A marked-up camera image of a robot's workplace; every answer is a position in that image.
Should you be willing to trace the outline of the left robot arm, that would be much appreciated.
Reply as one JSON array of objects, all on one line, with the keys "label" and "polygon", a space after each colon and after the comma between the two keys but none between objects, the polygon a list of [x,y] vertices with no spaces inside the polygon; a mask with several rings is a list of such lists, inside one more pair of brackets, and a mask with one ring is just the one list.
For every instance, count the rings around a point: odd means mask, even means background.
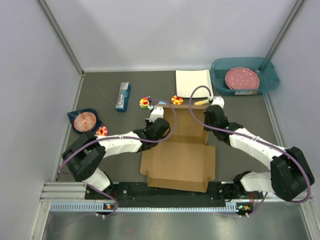
[{"label": "left robot arm", "polygon": [[170,124],[157,118],[143,129],[126,134],[98,136],[85,132],[62,154],[61,167],[67,166],[76,182],[83,182],[95,191],[110,194],[113,183],[108,175],[99,169],[104,158],[122,153],[139,153],[157,146],[170,133]]}]

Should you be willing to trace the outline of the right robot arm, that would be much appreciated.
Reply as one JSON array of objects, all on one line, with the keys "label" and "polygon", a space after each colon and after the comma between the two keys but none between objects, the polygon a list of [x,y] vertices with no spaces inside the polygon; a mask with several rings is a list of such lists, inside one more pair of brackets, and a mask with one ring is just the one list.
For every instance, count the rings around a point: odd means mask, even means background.
[{"label": "right robot arm", "polygon": [[245,171],[234,178],[246,192],[274,193],[291,202],[303,191],[310,191],[315,178],[305,155],[298,147],[284,148],[250,133],[236,122],[229,122],[219,105],[204,111],[204,129],[211,130],[225,144],[247,153],[268,168],[267,172]]}]

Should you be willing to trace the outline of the brown cardboard box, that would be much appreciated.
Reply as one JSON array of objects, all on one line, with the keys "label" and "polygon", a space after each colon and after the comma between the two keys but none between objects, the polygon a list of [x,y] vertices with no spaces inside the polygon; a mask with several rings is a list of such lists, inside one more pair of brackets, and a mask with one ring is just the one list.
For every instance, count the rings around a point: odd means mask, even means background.
[{"label": "brown cardboard box", "polygon": [[204,193],[216,178],[216,148],[207,144],[204,107],[164,106],[173,134],[141,157],[140,173],[148,187]]}]

